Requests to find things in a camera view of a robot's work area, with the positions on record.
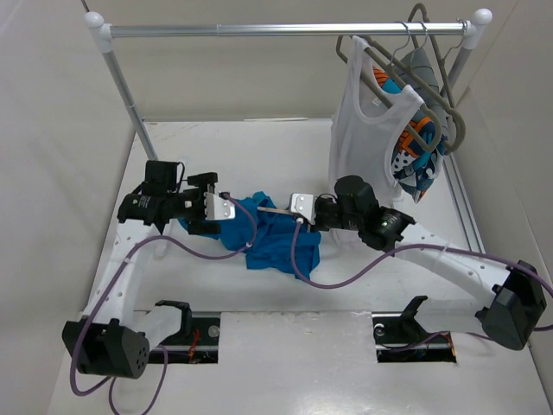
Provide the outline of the blue t shirt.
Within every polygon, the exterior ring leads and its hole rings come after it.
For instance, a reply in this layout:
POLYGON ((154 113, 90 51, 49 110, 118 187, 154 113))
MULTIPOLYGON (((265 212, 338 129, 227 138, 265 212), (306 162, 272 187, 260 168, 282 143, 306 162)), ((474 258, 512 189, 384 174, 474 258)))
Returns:
MULTIPOLYGON (((263 191, 238 201, 250 213, 257 224, 257 236, 252 247, 245 250, 246 267, 250 270, 275 268, 280 272, 294 274, 290 250, 296 228, 295 220, 286 214, 260 211, 259 208, 273 208, 275 204, 263 191)), ((225 249, 237 251, 251 239, 251 222, 245 212, 238 210, 233 220, 219 223, 220 233, 206 234, 206 237, 221 242, 225 249)), ((310 232, 305 225, 296 239, 296 267, 301 274, 310 278, 310 273, 319 265, 321 234, 310 232)))

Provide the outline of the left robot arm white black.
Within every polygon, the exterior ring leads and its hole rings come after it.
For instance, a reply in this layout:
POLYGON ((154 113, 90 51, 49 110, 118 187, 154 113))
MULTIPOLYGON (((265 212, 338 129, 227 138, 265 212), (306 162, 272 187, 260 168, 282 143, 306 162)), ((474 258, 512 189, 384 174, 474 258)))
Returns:
POLYGON ((166 339, 184 342, 193 332, 186 302, 160 300, 143 316, 135 315, 140 284, 163 230, 184 220, 189 230, 217 233, 211 216, 219 197, 214 172, 184 175, 177 162, 150 160, 143 181, 118 209, 116 239, 96 292, 78 321, 66 322, 62 340, 71 355, 70 375, 139 378, 149 353, 166 339))

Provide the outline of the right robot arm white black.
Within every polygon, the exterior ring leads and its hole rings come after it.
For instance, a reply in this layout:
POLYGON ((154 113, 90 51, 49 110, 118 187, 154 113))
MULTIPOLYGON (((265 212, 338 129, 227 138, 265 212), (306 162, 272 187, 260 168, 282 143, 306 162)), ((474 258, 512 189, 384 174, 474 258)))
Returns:
POLYGON ((532 265, 471 252, 446 241, 411 216, 380 204, 358 176, 340 178, 335 195, 314 203, 314 227, 356 234, 368 247, 418 265, 466 292, 459 301, 413 297, 401 311, 376 313, 375 329, 390 343, 414 346, 445 331, 467 332, 510 350, 521 350, 545 312, 552 292, 532 265))

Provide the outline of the grey velvet hanger front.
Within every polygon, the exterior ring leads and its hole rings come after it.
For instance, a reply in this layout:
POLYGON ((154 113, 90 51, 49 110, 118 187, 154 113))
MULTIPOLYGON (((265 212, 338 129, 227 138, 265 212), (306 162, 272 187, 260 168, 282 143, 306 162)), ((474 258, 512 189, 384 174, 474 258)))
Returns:
MULTIPOLYGON (((396 97, 402 93, 409 84, 405 83, 393 70, 388 67, 376 55, 372 49, 365 48, 364 52, 376 63, 370 65, 371 71, 361 71, 359 80, 362 81, 370 91, 380 99, 387 108, 392 108, 394 102, 390 96, 396 97)), ((416 142, 422 152, 434 151, 442 141, 442 123, 438 115, 426 102, 422 102, 416 109, 414 115, 409 119, 401 131, 399 140, 404 144, 416 142)))

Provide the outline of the grey velvet hanger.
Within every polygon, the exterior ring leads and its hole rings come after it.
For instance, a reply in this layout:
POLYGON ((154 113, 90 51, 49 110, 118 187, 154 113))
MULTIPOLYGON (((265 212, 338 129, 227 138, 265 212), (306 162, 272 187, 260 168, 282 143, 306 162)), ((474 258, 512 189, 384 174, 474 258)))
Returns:
POLYGON ((439 35, 459 35, 462 44, 459 49, 456 49, 458 54, 455 58, 454 65, 462 69, 467 61, 467 57, 470 55, 470 48, 472 46, 470 41, 476 38, 476 28, 471 22, 462 19, 455 23, 424 23, 423 20, 420 22, 415 22, 414 20, 408 22, 407 20, 406 22, 385 23, 383 26, 385 29, 378 31, 376 33, 377 35, 404 35, 406 37, 406 43, 391 52, 369 35, 363 35, 362 38, 370 45, 368 49, 372 49, 387 67, 391 65, 392 70, 398 76, 399 71, 410 75, 413 80, 422 88, 426 89, 442 104, 447 119, 450 118, 455 126, 454 140, 448 140, 445 143, 446 153, 450 154, 455 152, 461 147, 466 136, 466 124, 464 119, 455 108, 449 106, 448 100, 440 95, 442 85, 438 86, 438 93, 435 93, 423 80, 416 76, 409 67, 406 67, 401 60, 412 50, 419 48, 424 49, 424 45, 417 40, 419 35, 422 36, 426 42, 430 42, 429 35, 435 35, 436 37, 439 35))
MULTIPOLYGON (((411 12, 408 16, 408 22, 412 22, 413 18, 415 17, 416 13, 419 12, 423 22, 427 23, 430 22, 428 11, 426 6, 419 2, 416 3, 413 8, 411 9, 411 12)), ((445 54, 442 53, 438 40, 436 39, 435 35, 429 35, 429 40, 432 45, 432 49, 435 55, 435 60, 439 69, 439 73, 442 78, 442 89, 440 91, 440 95, 448 100, 448 104, 450 107, 455 108, 456 103, 454 100, 454 94, 453 94, 453 87, 456 81, 459 78, 459 75, 461 73, 461 69, 457 67, 456 65, 453 65, 450 68, 450 71, 447 72, 446 70, 446 61, 448 56, 451 54, 452 51, 459 49, 461 47, 462 41, 459 42, 458 45, 451 47, 445 54)))
MULTIPOLYGON (((405 83, 393 70, 388 67, 376 55, 372 49, 365 48, 364 52, 376 63, 370 65, 371 71, 361 71, 359 80, 362 81, 370 91, 380 99, 387 108, 392 108, 394 102, 390 96, 396 97, 402 93, 409 84, 405 83)), ((414 115, 409 119, 401 131, 399 140, 404 144, 416 142, 422 152, 434 151, 442 141, 442 123, 438 115, 426 102, 422 102, 416 109, 414 115)))

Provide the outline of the grey velvet hanger middle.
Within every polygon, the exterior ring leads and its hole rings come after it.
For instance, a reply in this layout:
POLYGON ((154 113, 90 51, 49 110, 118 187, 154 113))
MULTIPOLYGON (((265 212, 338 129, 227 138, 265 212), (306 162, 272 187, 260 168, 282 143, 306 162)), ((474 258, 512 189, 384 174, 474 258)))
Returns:
POLYGON ((426 42, 430 42, 429 35, 435 35, 436 37, 439 35, 459 35, 462 44, 459 49, 456 49, 458 54, 455 58, 454 65, 462 69, 467 61, 467 57, 470 55, 470 48, 472 46, 470 41, 476 38, 476 28, 471 22, 462 19, 455 23, 424 23, 423 20, 420 22, 415 22, 414 20, 408 22, 407 20, 406 22, 385 23, 383 26, 385 29, 378 31, 376 33, 377 35, 404 35, 406 37, 406 43, 391 52, 369 35, 363 35, 362 38, 370 45, 368 49, 372 49, 387 67, 391 65, 392 70, 398 76, 399 71, 410 75, 413 80, 422 88, 426 89, 442 104, 447 119, 450 118, 455 126, 454 140, 448 140, 445 143, 446 153, 450 154, 455 152, 461 147, 466 136, 466 124, 464 119, 455 108, 449 106, 448 100, 440 95, 442 85, 438 86, 438 93, 435 93, 423 80, 416 76, 409 67, 406 67, 401 60, 412 50, 419 48, 424 49, 424 45, 417 40, 419 35, 422 36, 426 42))

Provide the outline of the grey velvet hanger rear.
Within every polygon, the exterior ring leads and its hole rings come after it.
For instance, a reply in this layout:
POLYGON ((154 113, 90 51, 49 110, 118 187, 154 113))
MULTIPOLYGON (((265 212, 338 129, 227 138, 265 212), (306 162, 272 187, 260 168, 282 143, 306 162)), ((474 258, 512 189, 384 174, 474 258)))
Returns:
MULTIPOLYGON (((419 2, 416 3, 413 8, 411 9, 411 12, 408 16, 408 22, 412 22, 413 18, 415 17, 416 13, 419 12, 423 22, 427 23, 430 22, 428 11, 426 6, 419 2)), ((432 49, 435 55, 435 60, 439 69, 439 73, 442 78, 442 89, 440 91, 440 95, 448 100, 448 104, 450 107, 455 108, 456 103, 454 100, 454 94, 453 94, 453 87, 456 81, 459 78, 459 75, 461 73, 461 69, 457 67, 456 65, 453 65, 450 68, 450 71, 447 72, 446 70, 446 61, 448 56, 451 54, 452 51, 459 49, 461 47, 462 41, 459 42, 458 45, 451 47, 445 54, 442 53, 438 40, 436 39, 435 35, 429 35, 429 40, 432 45, 432 49)))

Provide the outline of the white mesh tank top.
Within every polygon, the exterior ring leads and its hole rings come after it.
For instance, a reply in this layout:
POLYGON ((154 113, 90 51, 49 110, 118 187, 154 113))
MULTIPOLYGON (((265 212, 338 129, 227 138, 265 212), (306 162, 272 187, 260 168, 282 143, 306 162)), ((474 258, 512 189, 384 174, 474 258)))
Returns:
POLYGON ((345 90, 332 118, 328 188, 334 191, 341 177, 359 176, 372 186, 379 204, 391 208, 399 190, 392 153, 423 99, 411 86, 399 93, 379 86, 370 49, 366 40, 354 36, 345 90))

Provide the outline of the colourful patterned garment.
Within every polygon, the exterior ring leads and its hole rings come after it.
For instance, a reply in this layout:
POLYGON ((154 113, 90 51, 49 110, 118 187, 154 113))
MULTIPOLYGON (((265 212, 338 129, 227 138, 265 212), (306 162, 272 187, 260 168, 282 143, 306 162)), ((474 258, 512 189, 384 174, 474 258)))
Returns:
POLYGON ((391 156, 391 171, 401 189, 418 203, 442 170, 445 140, 432 152, 422 152, 416 142, 402 143, 399 138, 391 156))

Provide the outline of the grey garment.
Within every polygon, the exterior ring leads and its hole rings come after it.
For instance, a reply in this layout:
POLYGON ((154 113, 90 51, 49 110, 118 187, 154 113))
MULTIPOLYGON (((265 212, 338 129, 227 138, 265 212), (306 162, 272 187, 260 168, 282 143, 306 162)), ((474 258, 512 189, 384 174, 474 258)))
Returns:
MULTIPOLYGON (((419 48, 412 50, 402 58, 401 62, 406 67, 409 67, 416 76, 418 76, 429 86, 429 88, 431 88, 435 93, 438 93, 438 82, 435 77, 435 72, 424 49, 419 48)), ((399 71, 398 74, 406 84, 411 85, 415 89, 419 96, 425 101, 427 107, 440 119, 442 126, 442 140, 447 141, 449 138, 448 121, 442 104, 426 89, 422 88, 415 80, 413 80, 410 75, 401 71, 399 71)))

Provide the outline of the silver clothes rack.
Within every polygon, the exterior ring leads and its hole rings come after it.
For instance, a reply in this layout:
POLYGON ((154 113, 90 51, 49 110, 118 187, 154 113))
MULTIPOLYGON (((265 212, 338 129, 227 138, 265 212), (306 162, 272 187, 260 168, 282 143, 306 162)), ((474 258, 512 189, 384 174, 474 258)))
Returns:
POLYGON ((476 10, 468 20, 458 22, 366 22, 366 23, 287 23, 287 24, 208 24, 208 25, 135 25, 113 26, 97 12, 84 15, 85 25, 102 54, 119 95, 124 102, 139 142, 149 160, 156 160, 155 147, 145 129, 118 59, 113 41, 119 38, 166 37, 283 37, 346 35, 458 35, 461 47, 468 51, 478 46, 493 19, 489 9, 476 10))

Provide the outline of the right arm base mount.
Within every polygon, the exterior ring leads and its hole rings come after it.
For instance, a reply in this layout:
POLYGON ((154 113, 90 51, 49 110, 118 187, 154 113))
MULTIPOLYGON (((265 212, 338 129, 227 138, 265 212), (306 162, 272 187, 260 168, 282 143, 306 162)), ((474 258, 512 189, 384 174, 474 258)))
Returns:
POLYGON ((372 313, 377 363, 456 363, 451 334, 427 332, 415 316, 427 296, 416 296, 397 312, 372 313))

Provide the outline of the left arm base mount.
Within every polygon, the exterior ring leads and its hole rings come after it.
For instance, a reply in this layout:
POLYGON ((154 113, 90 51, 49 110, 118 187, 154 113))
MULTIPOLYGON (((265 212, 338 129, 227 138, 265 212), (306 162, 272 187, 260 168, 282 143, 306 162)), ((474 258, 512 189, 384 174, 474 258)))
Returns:
POLYGON ((180 365, 216 364, 219 359, 221 314, 190 310, 184 331, 164 339, 168 363, 180 365))

